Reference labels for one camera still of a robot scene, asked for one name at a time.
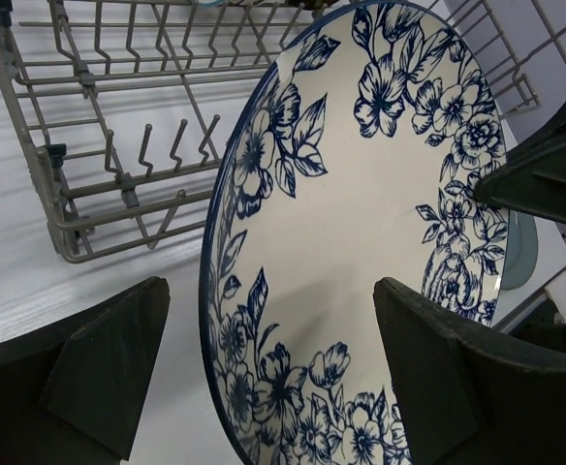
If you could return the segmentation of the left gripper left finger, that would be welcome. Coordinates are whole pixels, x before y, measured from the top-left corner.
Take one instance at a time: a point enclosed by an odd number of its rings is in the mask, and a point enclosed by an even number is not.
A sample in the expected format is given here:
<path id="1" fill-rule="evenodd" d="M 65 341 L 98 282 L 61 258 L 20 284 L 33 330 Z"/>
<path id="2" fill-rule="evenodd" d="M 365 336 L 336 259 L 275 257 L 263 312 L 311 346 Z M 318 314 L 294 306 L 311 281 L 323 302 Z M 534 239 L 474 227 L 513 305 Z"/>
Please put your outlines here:
<path id="1" fill-rule="evenodd" d="M 150 277 L 0 343 L 0 464 L 128 460 L 170 301 Z"/>

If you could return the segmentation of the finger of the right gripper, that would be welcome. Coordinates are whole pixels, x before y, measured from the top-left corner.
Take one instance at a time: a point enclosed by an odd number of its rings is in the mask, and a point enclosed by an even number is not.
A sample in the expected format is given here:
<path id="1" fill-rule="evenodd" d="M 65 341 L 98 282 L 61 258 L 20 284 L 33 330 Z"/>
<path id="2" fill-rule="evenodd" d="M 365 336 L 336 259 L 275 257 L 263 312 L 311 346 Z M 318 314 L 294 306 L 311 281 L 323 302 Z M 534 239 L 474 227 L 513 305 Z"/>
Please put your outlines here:
<path id="1" fill-rule="evenodd" d="M 566 225 L 566 101 L 507 152 L 505 165 L 479 179 L 474 199 Z"/>

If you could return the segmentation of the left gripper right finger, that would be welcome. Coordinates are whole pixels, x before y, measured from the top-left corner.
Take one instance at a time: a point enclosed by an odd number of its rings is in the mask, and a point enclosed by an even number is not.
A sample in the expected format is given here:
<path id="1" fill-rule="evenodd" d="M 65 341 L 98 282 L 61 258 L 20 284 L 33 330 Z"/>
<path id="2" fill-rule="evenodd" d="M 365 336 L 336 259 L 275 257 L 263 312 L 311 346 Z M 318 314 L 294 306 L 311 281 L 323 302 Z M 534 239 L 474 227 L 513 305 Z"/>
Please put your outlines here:
<path id="1" fill-rule="evenodd" d="M 521 337 L 393 278 L 376 320 L 416 464 L 566 464 L 566 324 Z"/>

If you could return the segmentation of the teal grey plate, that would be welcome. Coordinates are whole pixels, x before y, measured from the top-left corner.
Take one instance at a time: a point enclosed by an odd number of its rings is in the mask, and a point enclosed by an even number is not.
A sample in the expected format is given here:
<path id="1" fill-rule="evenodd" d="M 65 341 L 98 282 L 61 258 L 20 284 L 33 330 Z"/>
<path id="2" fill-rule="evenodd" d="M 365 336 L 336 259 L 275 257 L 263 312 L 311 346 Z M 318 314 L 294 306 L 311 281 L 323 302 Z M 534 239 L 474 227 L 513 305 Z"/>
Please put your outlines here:
<path id="1" fill-rule="evenodd" d="M 535 218 L 511 210 L 501 291 L 519 289 L 530 280 L 536 268 L 538 251 L 539 239 Z"/>

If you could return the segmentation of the blue floral white plate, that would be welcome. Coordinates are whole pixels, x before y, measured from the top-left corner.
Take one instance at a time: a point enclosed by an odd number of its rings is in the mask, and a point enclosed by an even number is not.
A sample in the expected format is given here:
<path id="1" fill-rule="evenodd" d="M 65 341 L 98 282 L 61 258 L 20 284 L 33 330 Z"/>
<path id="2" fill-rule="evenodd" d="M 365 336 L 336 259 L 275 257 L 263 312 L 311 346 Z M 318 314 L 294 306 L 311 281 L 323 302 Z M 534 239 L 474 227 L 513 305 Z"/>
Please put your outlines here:
<path id="1" fill-rule="evenodd" d="M 430 10 L 361 1 L 302 31 L 238 119 L 200 267 L 204 371 L 244 464 L 408 464 L 375 318 L 390 276 L 489 325 L 508 214 L 472 50 Z"/>

